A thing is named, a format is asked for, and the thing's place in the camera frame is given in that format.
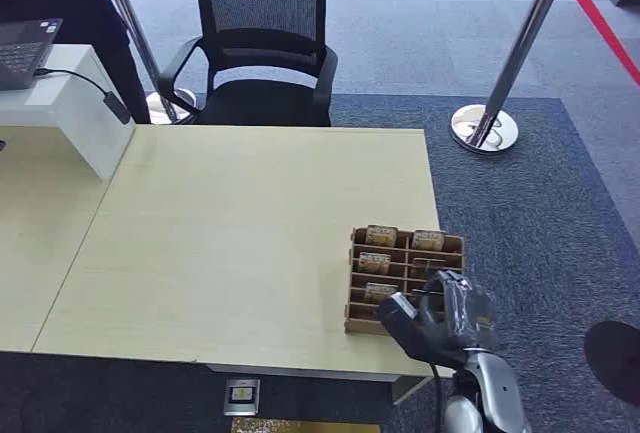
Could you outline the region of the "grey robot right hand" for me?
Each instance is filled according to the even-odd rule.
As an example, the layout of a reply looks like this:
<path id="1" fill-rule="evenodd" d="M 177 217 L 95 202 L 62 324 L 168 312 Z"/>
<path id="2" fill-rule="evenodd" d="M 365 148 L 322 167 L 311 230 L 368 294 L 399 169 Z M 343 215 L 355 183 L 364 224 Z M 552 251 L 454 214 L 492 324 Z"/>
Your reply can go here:
<path id="1" fill-rule="evenodd" d="M 459 369 L 472 351 L 495 347 L 495 308 L 483 287 L 452 270 L 438 270 L 417 294 L 416 313 L 399 342 L 408 356 Z"/>

